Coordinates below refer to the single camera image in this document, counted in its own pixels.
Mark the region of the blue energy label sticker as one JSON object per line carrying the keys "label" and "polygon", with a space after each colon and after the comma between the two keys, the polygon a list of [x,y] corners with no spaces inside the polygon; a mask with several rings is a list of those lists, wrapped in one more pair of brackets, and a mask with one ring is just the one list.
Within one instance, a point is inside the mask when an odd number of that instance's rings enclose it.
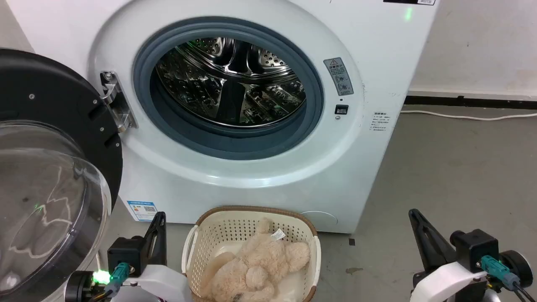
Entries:
{"label": "blue energy label sticker", "polygon": [[136,221],[151,222],[158,210],[150,201],[127,201],[127,206]]}

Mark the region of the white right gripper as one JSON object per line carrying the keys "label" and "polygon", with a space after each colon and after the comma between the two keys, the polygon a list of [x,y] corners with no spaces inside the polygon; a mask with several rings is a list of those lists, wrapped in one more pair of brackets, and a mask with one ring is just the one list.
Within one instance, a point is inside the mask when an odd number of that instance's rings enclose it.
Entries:
{"label": "white right gripper", "polygon": [[424,267],[414,274],[410,302],[489,302],[487,285],[482,297],[462,297],[485,283],[481,262],[475,264],[475,273],[456,262],[455,249],[418,209],[409,211],[409,220]]}

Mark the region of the cream plastic laundry basket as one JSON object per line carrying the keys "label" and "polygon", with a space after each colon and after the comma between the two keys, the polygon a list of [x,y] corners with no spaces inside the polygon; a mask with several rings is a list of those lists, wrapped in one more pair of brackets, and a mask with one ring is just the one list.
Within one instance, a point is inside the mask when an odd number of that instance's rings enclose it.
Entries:
{"label": "cream plastic laundry basket", "polygon": [[272,220],[271,232],[282,230],[286,242],[305,242],[310,262],[278,285],[274,302],[311,302],[321,268],[321,245],[314,225],[292,211],[259,206],[228,205],[204,213],[189,231],[182,253],[182,273],[188,278],[194,302],[213,302],[201,296],[203,270],[224,252],[236,253],[254,235],[262,218]]}

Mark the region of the metal door hinge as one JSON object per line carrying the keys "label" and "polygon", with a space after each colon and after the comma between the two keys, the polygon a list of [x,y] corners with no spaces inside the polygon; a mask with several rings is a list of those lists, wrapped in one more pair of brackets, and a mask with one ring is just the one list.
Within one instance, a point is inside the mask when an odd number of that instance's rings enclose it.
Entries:
{"label": "metal door hinge", "polygon": [[102,71],[100,82],[104,92],[101,99],[109,109],[118,132],[124,133],[129,128],[138,128],[138,123],[117,74],[114,71]]}

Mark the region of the grey rubber door gasket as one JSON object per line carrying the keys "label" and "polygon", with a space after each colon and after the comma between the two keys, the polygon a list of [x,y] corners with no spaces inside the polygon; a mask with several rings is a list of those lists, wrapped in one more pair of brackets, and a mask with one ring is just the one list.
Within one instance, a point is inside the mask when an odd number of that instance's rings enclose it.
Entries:
{"label": "grey rubber door gasket", "polygon": [[[289,119],[264,128],[227,128],[200,120],[172,105],[155,73],[155,65],[175,46],[204,37],[230,37],[276,54],[301,80],[305,105]],[[159,29],[143,43],[136,56],[133,86],[146,116],[169,139],[203,155],[226,160],[261,160],[289,151],[313,132],[324,108],[322,80],[303,50],[263,25],[223,16],[188,18]]]}

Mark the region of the small printed text sticker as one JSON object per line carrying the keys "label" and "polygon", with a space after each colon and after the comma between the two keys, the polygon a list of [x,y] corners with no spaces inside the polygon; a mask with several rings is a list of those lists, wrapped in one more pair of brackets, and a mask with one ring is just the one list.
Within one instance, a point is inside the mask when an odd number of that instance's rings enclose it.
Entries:
{"label": "small printed text sticker", "polygon": [[391,128],[392,116],[388,112],[374,112],[369,123],[370,131],[385,132]]}

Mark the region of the beige plush teddy bear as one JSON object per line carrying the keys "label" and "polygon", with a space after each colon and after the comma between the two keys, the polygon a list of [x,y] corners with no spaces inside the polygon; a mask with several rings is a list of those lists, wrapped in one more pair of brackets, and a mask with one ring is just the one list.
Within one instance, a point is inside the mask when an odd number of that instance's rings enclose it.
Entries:
{"label": "beige plush teddy bear", "polygon": [[237,253],[224,252],[209,261],[200,281],[201,298],[270,302],[280,281],[309,263],[309,245],[286,241],[282,232],[271,232],[271,224],[262,218]]}

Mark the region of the white front-load washing machine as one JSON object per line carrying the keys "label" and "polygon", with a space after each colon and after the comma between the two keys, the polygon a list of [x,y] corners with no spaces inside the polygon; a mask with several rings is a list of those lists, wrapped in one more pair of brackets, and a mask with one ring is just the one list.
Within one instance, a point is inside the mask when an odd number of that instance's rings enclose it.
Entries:
{"label": "white front-load washing machine", "polygon": [[[220,206],[324,211],[337,233],[352,233],[370,196],[441,0],[5,0],[32,51],[84,77],[104,95],[114,71],[138,128],[120,133],[117,198],[150,201],[169,222],[194,224]],[[324,108],[311,134],[261,160],[203,155],[169,139],[144,113],[133,63],[159,29],[188,18],[223,16],[280,33],[314,63]],[[323,61],[341,57],[354,94],[338,96]],[[347,115],[335,115],[338,104]],[[391,128],[370,131],[374,112]]]}

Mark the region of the round white filter cover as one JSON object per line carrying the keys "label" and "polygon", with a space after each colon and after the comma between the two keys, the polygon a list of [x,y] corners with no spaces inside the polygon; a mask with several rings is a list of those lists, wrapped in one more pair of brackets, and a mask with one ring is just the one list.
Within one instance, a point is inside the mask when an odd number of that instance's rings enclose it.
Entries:
{"label": "round white filter cover", "polygon": [[338,231],[338,219],[324,211],[304,211],[302,216],[307,218],[316,228],[318,232],[331,232]]}

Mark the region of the steel washer drum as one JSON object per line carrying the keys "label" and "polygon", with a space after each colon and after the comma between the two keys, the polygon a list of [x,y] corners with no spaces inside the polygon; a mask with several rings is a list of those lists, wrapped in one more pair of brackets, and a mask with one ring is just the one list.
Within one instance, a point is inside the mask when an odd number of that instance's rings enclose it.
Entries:
{"label": "steel washer drum", "polygon": [[305,88],[276,54],[230,37],[196,38],[155,65],[172,105],[227,128],[264,128],[295,115]]}

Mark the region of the black baseboard strip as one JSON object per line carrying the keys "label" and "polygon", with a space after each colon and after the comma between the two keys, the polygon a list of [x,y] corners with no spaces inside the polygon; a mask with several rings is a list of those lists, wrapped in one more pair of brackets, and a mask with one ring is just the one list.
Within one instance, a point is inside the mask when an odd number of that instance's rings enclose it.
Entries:
{"label": "black baseboard strip", "polygon": [[537,110],[537,101],[500,100],[483,98],[407,96],[405,105],[431,105],[451,107],[483,107],[495,109]]}

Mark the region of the black round washer door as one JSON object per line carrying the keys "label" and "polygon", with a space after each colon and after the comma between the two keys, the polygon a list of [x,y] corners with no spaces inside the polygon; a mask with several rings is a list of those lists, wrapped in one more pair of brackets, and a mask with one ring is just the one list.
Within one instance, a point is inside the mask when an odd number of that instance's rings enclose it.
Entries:
{"label": "black round washer door", "polygon": [[100,94],[69,67],[0,48],[0,302],[56,302],[98,252],[122,179]]}

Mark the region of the grey warning sticker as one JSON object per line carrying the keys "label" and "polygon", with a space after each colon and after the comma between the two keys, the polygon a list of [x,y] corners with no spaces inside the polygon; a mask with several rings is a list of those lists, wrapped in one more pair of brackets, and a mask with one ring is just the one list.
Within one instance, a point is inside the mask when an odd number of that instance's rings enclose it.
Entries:
{"label": "grey warning sticker", "polygon": [[328,69],[337,90],[338,96],[354,94],[351,79],[341,57],[330,58],[323,61]]}

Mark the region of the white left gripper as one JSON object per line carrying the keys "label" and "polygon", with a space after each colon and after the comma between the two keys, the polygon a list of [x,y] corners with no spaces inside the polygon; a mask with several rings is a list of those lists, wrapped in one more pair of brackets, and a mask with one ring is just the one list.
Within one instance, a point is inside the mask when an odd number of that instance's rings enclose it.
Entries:
{"label": "white left gripper", "polygon": [[143,273],[126,279],[110,302],[193,302],[187,277],[167,266],[165,212],[156,213],[143,243]]}

